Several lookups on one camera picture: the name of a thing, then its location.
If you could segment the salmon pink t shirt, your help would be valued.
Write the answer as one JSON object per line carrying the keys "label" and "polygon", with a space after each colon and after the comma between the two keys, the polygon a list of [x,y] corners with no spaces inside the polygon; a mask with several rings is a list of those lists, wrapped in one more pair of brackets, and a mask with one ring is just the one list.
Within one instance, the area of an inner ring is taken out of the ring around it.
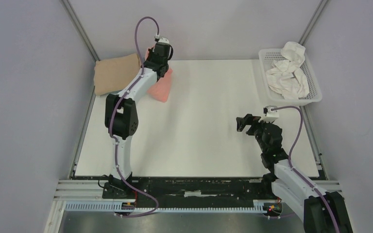
{"label": "salmon pink t shirt", "polygon": [[172,84],[172,73],[173,70],[169,67],[164,77],[148,89],[148,95],[159,102],[167,102]]}

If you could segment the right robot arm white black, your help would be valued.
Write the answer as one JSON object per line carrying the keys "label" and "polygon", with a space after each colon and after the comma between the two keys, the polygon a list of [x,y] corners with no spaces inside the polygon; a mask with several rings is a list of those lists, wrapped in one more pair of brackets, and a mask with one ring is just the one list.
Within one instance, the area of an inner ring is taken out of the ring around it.
{"label": "right robot arm white black", "polygon": [[282,199],[302,221],[306,233],[351,233],[353,228],[344,197],[330,192],[299,171],[282,147],[282,129],[264,118],[247,114],[237,117],[237,131],[249,127],[261,149],[263,166],[261,192]]}

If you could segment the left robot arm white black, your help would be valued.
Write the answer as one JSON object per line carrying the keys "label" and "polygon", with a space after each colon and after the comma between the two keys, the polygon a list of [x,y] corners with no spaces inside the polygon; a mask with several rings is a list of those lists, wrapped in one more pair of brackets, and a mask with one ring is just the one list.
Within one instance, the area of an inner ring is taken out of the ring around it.
{"label": "left robot arm white black", "polygon": [[126,88],[109,94],[105,102],[105,126],[114,145],[114,165],[104,184],[104,199],[128,198],[133,192],[131,141],[139,126],[136,105],[169,70],[173,48],[167,42],[157,42],[141,64],[139,72]]}

